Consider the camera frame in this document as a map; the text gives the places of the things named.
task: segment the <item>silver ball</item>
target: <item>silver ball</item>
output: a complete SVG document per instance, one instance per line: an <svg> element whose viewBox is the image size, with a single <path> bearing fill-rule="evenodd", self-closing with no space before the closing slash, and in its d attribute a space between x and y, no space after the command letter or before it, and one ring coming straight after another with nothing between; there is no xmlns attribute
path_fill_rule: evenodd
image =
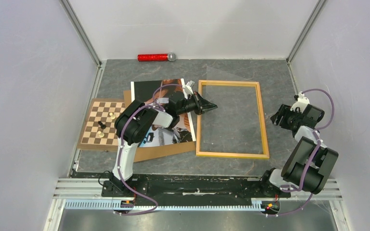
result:
<svg viewBox="0 0 370 231"><path fill-rule="evenodd" d="M176 54L175 53L168 53L168 61L175 61L176 60Z"/></svg>

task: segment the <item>metal corner post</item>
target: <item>metal corner post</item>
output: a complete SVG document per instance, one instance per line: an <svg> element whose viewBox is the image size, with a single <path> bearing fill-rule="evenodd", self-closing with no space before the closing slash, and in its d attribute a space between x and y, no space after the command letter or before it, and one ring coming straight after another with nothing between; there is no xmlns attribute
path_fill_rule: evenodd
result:
<svg viewBox="0 0 370 231"><path fill-rule="evenodd" d="M67 13L71 23L73 24L74 28L76 29L78 35L80 36L81 40L83 41L84 45L86 46L87 50L90 53L90 56L93 58L93 61L97 64L98 67L101 66L101 60L98 57L92 43L90 42L89 38L87 37L86 32L83 29L79 19L77 18L76 13L73 10L69 0L59 0L62 4L65 12Z"/></svg>
<svg viewBox="0 0 370 231"><path fill-rule="evenodd" d="M89 110L91 100L97 96L98 89L99 89L100 83L101 83L101 79L103 77L104 69L106 67L106 63L107 63L107 60L101 62L100 66L97 66L97 73L96 73L96 77L94 79L92 92L90 94L90 98L89 98L89 101L87 103L86 112L87 112L87 110ZM67 173L68 176L71 176L73 171L77 171L77 169L78 169L80 151L81 150L79 148L77 148L77 143L76 143L75 146L74 146L73 158L70 160L70 164L69 164L70 169Z"/></svg>
<svg viewBox="0 0 370 231"><path fill-rule="evenodd" d="M301 47L305 37L307 36L308 32L310 31L311 27L313 26L314 21L317 19L321 9L324 7L327 0L318 0L316 6L314 7L313 11L310 14L310 17L308 18L307 22L304 25L304 28L302 29L299 37L297 38L290 54L287 57L287 63L290 64L295 55L297 54L297 51Z"/></svg>

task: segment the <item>black chess piece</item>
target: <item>black chess piece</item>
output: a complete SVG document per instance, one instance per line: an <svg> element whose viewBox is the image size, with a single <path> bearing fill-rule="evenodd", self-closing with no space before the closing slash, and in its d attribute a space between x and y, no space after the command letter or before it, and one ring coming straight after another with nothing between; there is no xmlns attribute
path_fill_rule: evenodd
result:
<svg viewBox="0 0 370 231"><path fill-rule="evenodd" d="M101 121L98 121L98 125L100 125L100 128L101 129L105 129L106 128L106 125L103 124L103 122L101 122Z"/></svg>

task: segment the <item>chessboard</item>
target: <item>chessboard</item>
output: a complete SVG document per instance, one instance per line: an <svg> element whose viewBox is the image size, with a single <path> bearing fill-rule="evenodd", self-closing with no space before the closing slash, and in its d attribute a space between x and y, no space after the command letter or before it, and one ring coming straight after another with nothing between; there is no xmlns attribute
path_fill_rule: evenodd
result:
<svg viewBox="0 0 370 231"><path fill-rule="evenodd" d="M83 150L116 151L118 146L114 122L125 109L124 100L92 99L81 129L77 148ZM98 121L106 128L101 129Z"/></svg>

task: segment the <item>white wall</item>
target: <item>white wall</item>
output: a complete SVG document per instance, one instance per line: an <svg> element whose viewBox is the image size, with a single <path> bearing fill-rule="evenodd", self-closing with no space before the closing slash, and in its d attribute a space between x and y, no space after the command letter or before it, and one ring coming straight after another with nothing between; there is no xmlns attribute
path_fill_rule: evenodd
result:
<svg viewBox="0 0 370 231"><path fill-rule="evenodd" d="M286 58L317 0L70 0L102 60Z"/></svg>
<svg viewBox="0 0 370 231"><path fill-rule="evenodd" d="M370 230L370 1L330 0L297 56L300 90L323 88L336 104L322 139L339 152L334 169L354 230ZM324 109L321 93L308 93Z"/></svg>
<svg viewBox="0 0 370 231"><path fill-rule="evenodd" d="M43 229L95 65L57 0L0 0L0 231Z"/></svg>

